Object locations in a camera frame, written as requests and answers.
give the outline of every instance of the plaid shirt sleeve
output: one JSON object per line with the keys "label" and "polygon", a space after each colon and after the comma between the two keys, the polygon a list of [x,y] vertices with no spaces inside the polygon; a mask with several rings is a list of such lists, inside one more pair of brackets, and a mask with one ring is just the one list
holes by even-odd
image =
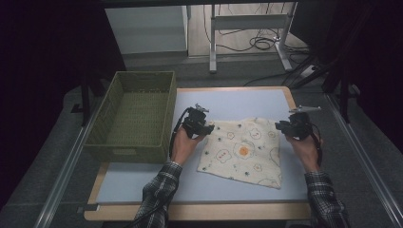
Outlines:
{"label": "plaid shirt sleeve", "polygon": [[349,215],[343,202],[336,198],[332,181],[324,172],[305,174],[313,227],[350,227]]}
{"label": "plaid shirt sleeve", "polygon": [[160,203],[157,211],[142,219],[135,227],[167,227],[168,207],[179,185],[182,168],[175,162],[167,162],[151,182],[143,188],[143,202],[136,218],[154,209]]}

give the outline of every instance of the gray floor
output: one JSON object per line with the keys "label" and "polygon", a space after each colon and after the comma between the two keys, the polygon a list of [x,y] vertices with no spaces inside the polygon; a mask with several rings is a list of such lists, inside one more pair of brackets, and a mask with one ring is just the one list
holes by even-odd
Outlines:
{"label": "gray floor", "polygon": [[[209,74],[208,59],[205,57],[160,56],[134,59],[132,56],[125,56],[125,63],[128,70],[174,70],[177,74],[178,87],[242,86],[250,80],[282,72],[276,54],[220,57],[217,74]],[[284,77],[269,77],[250,86],[279,86],[283,80]],[[347,204],[353,227],[393,227],[382,201],[367,178],[348,138],[337,123],[329,102],[321,93],[322,81],[323,78],[319,78],[292,93],[297,105],[320,105],[323,109],[321,112],[311,114],[313,123],[319,127],[325,141],[323,170],[331,175],[338,197]],[[64,110],[48,140],[8,204],[1,211],[0,227],[32,227],[38,219],[51,187],[79,134],[82,117],[80,114],[70,113],[70,110],[74,104],[80,103],[80,99],[79,88],[66,95]],[[350,101],[349,115],[356,135],[401,207],[402,154],[365,116],[354,99]],[[98,168],[97,161],[87,153],[81,154],[50,227],[123,227],[122,223],[86,221],[80,210],[86,205]],[[173,223],[173,227],[189,225]],[[215,225],[228,227],[229,224]],[[261,221],[239,223],[238,226],[283,227],[283,224]]]}

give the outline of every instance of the patterned cloth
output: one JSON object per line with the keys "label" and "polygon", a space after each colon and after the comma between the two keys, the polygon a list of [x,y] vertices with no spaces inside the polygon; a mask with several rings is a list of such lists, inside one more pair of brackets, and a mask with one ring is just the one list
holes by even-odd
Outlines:
{"label": "patterned cloth", "polygon": [[[143,189],[143,203],[136,218],[147,214],[160,202],[164,202],[150,216],[134,227],[167,227],[168,206],[179,185],[182,168],[174,162],[166,163],[160,173]],[[344,228],[350,227],[349,216],[344,204],[336,199],[329,176],[323,172],[305,174],[308,186],[308,199],[312,210],[313,227]]]}
{"label": "patterned cloth", "polygon": [[279,139],[275,122],[262,118],[214,122],[198,171],[279,189]]}

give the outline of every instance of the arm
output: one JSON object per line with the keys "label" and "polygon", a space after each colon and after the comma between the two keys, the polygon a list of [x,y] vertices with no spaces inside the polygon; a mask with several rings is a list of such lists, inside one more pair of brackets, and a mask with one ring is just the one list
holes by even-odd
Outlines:
{"label": "arm", "polygon": [[135,220],[144,215],[145,217],[134,227],[167,226],[168,207],[178,189],[182,166],[193,154],[196,145],[203,139],[204,136],[189,139],[183,128],[178,129],[172,149],[171,162],[167,162],[157,177],[143,188],[143,202]]}
{"label": "arm", "polygon": [[318,155],[313,139],[308,137],[299,141],[287,136],[286,139],[293,146],[306,171],[313,227],[350,227],[345,205],[336,198],[329,175],[321,172],[317,165]]}

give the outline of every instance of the hand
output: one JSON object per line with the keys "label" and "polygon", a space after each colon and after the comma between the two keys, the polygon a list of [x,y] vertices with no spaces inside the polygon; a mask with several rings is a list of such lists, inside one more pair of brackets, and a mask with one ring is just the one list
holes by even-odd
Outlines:
{"label": "hand", "polygon": [[195,139],[189,139],[183,127],[178,129],[172,149],[171,161],[184,165],[187,159],[195,151],[196,145],[204,139],[205,136],[198,136]]}
{"label": "hand", "polygon": [[289,136],[285,136],[285,139],[293,146],[307,173],[320,170],[319,165],[317,165],[317,147],[311,136],[302,141]]}

